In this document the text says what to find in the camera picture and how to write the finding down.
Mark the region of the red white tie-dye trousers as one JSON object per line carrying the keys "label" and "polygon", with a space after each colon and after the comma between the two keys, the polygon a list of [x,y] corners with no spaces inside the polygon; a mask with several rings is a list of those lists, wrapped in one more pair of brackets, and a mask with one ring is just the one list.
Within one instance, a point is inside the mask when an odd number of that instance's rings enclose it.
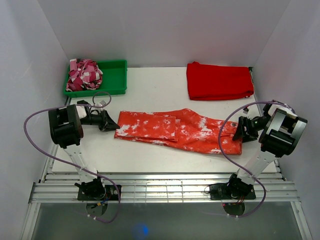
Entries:
{"label": "red white tie-dye trousers", "polygon": [[114,138],[200,154],[242,154],[233,140],[238,124],[199,115],[189,108],[167,112],[121,111]]}

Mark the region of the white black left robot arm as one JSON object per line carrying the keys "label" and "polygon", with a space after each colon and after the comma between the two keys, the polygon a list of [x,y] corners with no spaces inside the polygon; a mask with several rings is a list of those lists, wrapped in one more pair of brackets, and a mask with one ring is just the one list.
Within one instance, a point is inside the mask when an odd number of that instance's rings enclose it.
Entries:
{"label": "white black left robot arm", "polygon": [[81,149],[81,139],[84,137],[83,125],[96,126],[101,132],[120,128],[108,112],[102,109],[105,104],[105,101],[101,101],[92,108],[88,102],[80,100],[77,104],[48,111],[51,139],[76,165],[80,182],[75,186],[90,200],[102,200],[107,196],[107,190],[104,181],[97,176],[98,171],[85,160]]}

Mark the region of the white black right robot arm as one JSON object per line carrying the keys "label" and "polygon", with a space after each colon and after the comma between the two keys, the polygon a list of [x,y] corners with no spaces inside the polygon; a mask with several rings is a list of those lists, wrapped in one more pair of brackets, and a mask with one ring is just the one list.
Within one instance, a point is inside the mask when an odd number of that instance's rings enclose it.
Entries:
{"label": "white black right robot arm", "polygon": [[243,143],[258,140],[260,148],[245,166],[231,175],[226,194],[232,199],[253,194],[256,178],[270,163],[295,150],[307,124],[306,119],[277,101],[266,104],[262,116],[240,116],[232,139]]}

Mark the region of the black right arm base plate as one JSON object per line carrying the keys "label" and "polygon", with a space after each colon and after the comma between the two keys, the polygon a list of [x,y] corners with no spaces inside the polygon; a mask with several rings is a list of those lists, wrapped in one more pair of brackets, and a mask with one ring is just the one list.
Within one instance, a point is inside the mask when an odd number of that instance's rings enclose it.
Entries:
{"label": "black right arm base plate", "polygon": [[211,200],[255,200],[256,194],[252,185],[235,187],[227,183],[215,183],[209,185]]}

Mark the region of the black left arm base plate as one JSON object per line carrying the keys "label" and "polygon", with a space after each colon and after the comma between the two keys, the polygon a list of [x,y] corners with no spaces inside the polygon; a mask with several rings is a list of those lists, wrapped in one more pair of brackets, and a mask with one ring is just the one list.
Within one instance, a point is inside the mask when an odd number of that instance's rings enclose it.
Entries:
{"label": "black left arm base plate", "polygon": [[117,184],[117,188],[112,184],[107,184],[104,186],[104,190],[99,190],[97,192],[91,192],[90,194],[85,194],[83,190],[78,190],[77,200],[78,201],[103,201],[107,199],[108,201],[118,201],[121,196],[122,185]]}

